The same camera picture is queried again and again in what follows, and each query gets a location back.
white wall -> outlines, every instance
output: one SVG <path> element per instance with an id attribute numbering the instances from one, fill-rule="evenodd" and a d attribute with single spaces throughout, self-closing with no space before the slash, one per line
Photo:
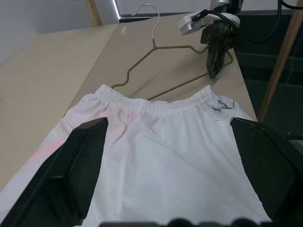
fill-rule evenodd
<path id="1" fill-rule="evenodd" d="M 120 14 L 132 14 L 145 3 L 158 8 L 160 13 L 196 12 L 209 9 L 211 0 L 117 0 Z M 297 0 L 285 0 L 296 5 Z M 244 0 L 242 11 L 246 10 L 276 10 L 277 0 Z M 141 8 L 139 13 L 154 13 L 151 7 Z"/>
<path id="2" fill-rule="evenodd" d="M 103 24 L 118 23 L 112 0 L 95 2 Z M 36 33 L 92 26 L 85 0 L 0 0 L 0 65 Z"/>
<path id="3" fill-rule="evenodd" d="M 30 29 L 40 33 L 93 26 L 85 0 L 1 0 Z M 104 24 L 117 23 L 112 0 L 95 0 Z"/>
<path id="4" fill-rule="evenodd" d="M 0 1 L 0 65 L 26 44 L 36 32 L 29 29 Z"/>

gray stain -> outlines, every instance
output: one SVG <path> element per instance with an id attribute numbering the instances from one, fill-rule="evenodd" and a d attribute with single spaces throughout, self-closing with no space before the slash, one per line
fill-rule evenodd
<path id="1" fill-rule="evenodd" d="M 232 103 L 232 107 L 228 107 L 226 103 L 222 102 L 221 100 L 218 99 L 218 106 L 217 107 L 213 107 L 214 110 L 219 111 L 220 113 L 222 113 L 222 110 L 231 110 L 235 108 L 235 101 L 233 101 Z"/>

hanger hook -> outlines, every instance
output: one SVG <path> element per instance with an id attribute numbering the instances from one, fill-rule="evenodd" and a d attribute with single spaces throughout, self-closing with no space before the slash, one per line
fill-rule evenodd
<path id="1" fill-rule="evenodd" d="M 151 33 L 151 34 L 152 34 L 152 39 L 154 39 L 154 38 L 153 38 L 153 31 L 156 29 L 156 27 L 158 26 L 158 24 L 159 24 L 159 22 L 160 22 L 160 13 L 159 13 L 159 10 L 158 10 L 155 6 L 153 6 L 152 4 L 143 4 L 143 5 L 141 5 L 141 6 L 138 7 L 137 11 L 136 11 L 134 14 L 132 14 L 132 16 L 136 15 L 137 12 L 138 12 L 138 10 L 139 10 L 142 6 L 151 6 L 151 7 L 153 7 L 153 8 L 157 11 L 157 13 L 158 13 L 158 21 L 157 21 L 157 23 L 156 23 L 156 25 L 155 25 L 155 27 L 153 28 L 152 33 Z"/>

table surface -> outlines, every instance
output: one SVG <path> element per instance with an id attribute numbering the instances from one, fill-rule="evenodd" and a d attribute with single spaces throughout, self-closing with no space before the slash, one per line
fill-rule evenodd
<path id="1" fill-rule="evenodd" d="M 201 32 L 181 36 L 177 22 L 183 16 L 161 17 L 155 30 L 156 45 L 204 48 Z M 155 22 L 149 19 L 39 34 L 0 67 L 0 191 L 69 107 L 101 84 L 125 81 L 127 70 L 152 48 Z M 157 99 L 184 99 L 211 85 L 217 95 L 234 99 L 256 119 L 236 56 L 233 50 L 231 53 L 234 62 L 221 71 L 219 79 L 206 76 Z M 149 98 L 205 73 L 206 59 L 206 52 L 196 54 L 190 49 L 157 50 L 131 72 L 126 86 L 116 90 L 127 97 Z"/>
<path id="2" fill-rule="evenodd" d="M 177 23 L 183 16 L 161 17 L 154 32 L 157 46 L 192 45 L 198 50 L 206 47 L 200 44 L 201 32 L 181 35 Z M 126 80 L 128 69 L 152 49 L 152 29 L 156 20 L 119 24 L 71 106 L 84 95 L 94 93 L 102 84 L 111 87 Z M 184 99 L 211 85 L 217 95 L 234 99 L 248 115 L 256 119 L 237 58 L 233 50 L 230 52 L 234 62 L 222 69 L 218 79 L 205 76 L 156 100 L 171 102 Z M 131 71 L 126 86 L 116 87 L 115 90 L 127 97 L 147 99 L 207 72 L 206 60 L 207 52 L 197 54 L 190 49 L 156 50 Z"/>
<path id="3" fill-rule="evenodd" d="M 0 191 L 60 121 L 117 25 L 38 34 L 0 67 Z"/>

elastic waistband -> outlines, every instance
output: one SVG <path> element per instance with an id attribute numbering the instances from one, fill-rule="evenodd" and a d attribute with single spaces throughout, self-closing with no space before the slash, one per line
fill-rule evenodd
<path id="1" fill-rule="evenodd" d="M 165 101 L 151 102 L 140 98 L 127 98 L 106 85 L 102 85 L 96 91 L 95 95 L 100 98 L 101 102 L 108 104 L 109 106 L 118 106 L 124 111 L 147 113 L 150 115 L 168 115 L 175 112 L 181 112 L 196 105 L 201 105 L 211 98 L 217 97 L 209 85 L 190 98 L 171 103 Z"/>

